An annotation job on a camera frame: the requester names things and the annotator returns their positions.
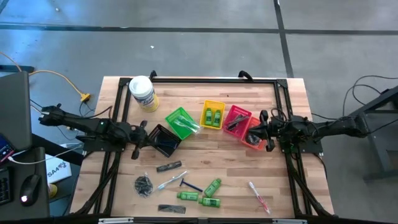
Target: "gray floor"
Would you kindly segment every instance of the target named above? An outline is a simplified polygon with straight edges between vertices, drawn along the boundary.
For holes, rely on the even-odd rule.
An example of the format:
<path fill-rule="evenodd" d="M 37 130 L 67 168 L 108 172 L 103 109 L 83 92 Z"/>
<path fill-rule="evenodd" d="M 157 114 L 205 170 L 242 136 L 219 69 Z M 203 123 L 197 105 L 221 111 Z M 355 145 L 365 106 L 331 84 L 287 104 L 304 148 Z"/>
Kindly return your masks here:
<path fill-rule="evenodd" d="M 394 0 L 280 0 L 280 7 L 287 29 L 398 29 Z M 272 0 L 9 0 L 0 24 L 278 28 Z M 105 75 L 156 70 L 163 76 L 235 77 L 245 70 L 254 77 L 287 76 L 279 34 L 0 30 L 0 37 L 0 51 L 20 64 L 64 73 L 80 89 L 94 93 L 92 107 Z M 346 90 L 363 75 L 397 76 L 398 35 L 287 35 L 287 42 L 294 77 L 305 79 L 314 113 L 341 116 Z M 9 62 L 0 58 L 0 63 Z M 370 78 L 363 83 L 383 91 L 398 80 Z M 363 101 L 376 96 L 358 88 Z M 31 97 L 42 105 L 62 103 L 63 109 L 78 113 L 79 96 L 59 77 L 35 75 Z M 358 107 L 350 96 L 346 111 Z M 33 111 L 34 133 L 68 142 L 55 128 L 39 125 L 37 118 Z M 398 222 L 397 179 L 362 180 L 378 171 L 367 140 L 336 136 L 322 143 L 335 213 Z"/>

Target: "white lid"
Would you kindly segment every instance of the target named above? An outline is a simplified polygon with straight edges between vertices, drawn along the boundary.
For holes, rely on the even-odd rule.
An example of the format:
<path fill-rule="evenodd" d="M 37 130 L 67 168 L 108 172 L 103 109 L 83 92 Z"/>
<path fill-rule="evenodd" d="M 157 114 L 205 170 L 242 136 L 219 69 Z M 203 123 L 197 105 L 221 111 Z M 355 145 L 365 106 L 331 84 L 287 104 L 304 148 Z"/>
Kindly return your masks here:
<path fill-rule="evenodd" d="M 152 82 L 143 75 L 134 77 L 129 84 L 131 93 L 136 97 L 144 97 L 152 91 Z"/>

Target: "small green bottle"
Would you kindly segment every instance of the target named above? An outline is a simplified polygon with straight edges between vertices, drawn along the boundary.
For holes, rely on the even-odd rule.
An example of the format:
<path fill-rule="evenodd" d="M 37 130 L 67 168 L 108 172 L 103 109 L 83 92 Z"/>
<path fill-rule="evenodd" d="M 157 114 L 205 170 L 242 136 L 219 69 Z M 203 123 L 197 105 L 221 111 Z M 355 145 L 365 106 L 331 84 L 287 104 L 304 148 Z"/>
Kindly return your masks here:
<path fill-rule="evenodd" d="M 205 120 L 205 125 L 210 125 L 211 126 L 211 120 L 213 118 L 213 115 L 211 113 L 211 109 L 207 108 L 206 110 L 206 120 Z"/>
<path fill-rule="evenodd" d="M 215 179 L 210 186 L 208 186 L 205 190 L 205 195 L 209 198 L 211 198 L 211 196 L 213 196 L 213 194 L 216 192 L 216 190 L 220 187 L 221 185 L 221 179 L 217 178 Z"/>
<path fill-rule="evenodd" d="M 194 200 L 197 201 L 199 193 L 197 192 L 179 192 L 177 193 L 177 198 L 181 200 Z"/>
<path fill-rule="evenodd" d="M 216 207 L 216 208 L 219 208 L 221 204 L 221 200 L 215 198 L 200 198 L 198 202 L 203 206 Z"/>
<path fill-rule="evenodd" d="M 214 114 L 213 127 L 219 128 L 220 119 L 221 119 L 221 111 L 217 110 L 216 113 Z"/>

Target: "white container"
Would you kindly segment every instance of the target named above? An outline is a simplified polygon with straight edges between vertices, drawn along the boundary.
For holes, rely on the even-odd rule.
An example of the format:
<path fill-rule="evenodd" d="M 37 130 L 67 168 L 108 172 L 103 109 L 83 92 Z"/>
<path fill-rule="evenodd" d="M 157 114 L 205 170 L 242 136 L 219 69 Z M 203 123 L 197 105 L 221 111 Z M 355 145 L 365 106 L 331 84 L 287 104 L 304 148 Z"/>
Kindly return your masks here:
<path fill-rule="evenodd" d="M 146 112 L 153 112 L 159 106 L 154 86 L 148 77 L 134 77 L 129 84 L 129 89 L 139 106 Z"/>

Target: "wooden tabletop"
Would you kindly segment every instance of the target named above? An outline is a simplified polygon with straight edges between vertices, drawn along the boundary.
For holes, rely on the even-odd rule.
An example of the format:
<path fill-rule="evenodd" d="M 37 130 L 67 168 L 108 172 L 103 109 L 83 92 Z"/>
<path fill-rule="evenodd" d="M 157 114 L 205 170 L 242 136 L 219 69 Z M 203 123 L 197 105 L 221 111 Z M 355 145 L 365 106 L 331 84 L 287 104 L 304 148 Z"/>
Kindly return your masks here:
<path fill-rule="evenodd" d="M 96 113 L 114 105 L 119 78 L 104 77 Z M 311 118 L 303 79 L 287 80 L 294 114 Z M 204 100 L 226 103 L 225 114 L 228 113 L 231 105 L 237 105 L 251 111 L 257 118 L 261 110 L 276 107 L 274 89 L 268 84 L 155 83 L 154 87 L 160 101 L 159 108 L 155 112 L 146 113 L 140 109 L 132 97 L 127 119 L 130 124 L 136 125 L 139 125 L 143 119 L 148 120 L 146 128 L 148 133 L 157 124 L 171 130 L 165 117 L 180 106 L 184 107 L 199 123 Z M 126 89 L 123 93 L 118 121 L 121 120 L 123 113 Z M 204 129 L 200 134 L 192 134 L 183 140 L 170 158 L 166 158 L 152 147 L 145 147 L 141 149 L 139 158 L 132 160 L 133 149 L 133 145 L 128 145 L 122 155 L 113 202 L 113 217 L 287 218 L 294 216 L 285 158 L 278 145 L 272 152 L 255 151 L 222 130 Z M 97 187 L 103 157 L 103 152 L 94 152 L 83 161 L 71 212 L 81 208 Z M 156 173 L 157 166 L 178 160 L 181 160 L 183 164 L 179 169 Z M 309 189 L 325 209 L 333 213 L 321 162 L 312 154 L 304 154 L 303 165 Z M 133 187 L 134 181 L 145 173 L 156 188 L 185 170 L 189 172 L 185 176 L 185 181 L 203 190 L 214 179 L 222 180 L 221 187 L 213 196 L 213 198 L 221 199 L 220 208 L 204 207 L 197 202 L 176 198 L 177 192 L 194 191 L 188 187 L 179 187 L 179 181 L 171 183 L 164 190 L 155 191 L 148 198 L 138 196 Z M 260 206 L 248 186 L 249 181 L 254 183 L 257 191 L 268 203 L 271 215 L 266 214 Z M 297 193 L 300 207 L 304 211 L 301 190 Z M 107 196 L 108 189 L 105 190 L 101 209 L 104 208 Z M 187 211 L 184 215 L 158 212 L 159 204 L 183 205 Z"/>

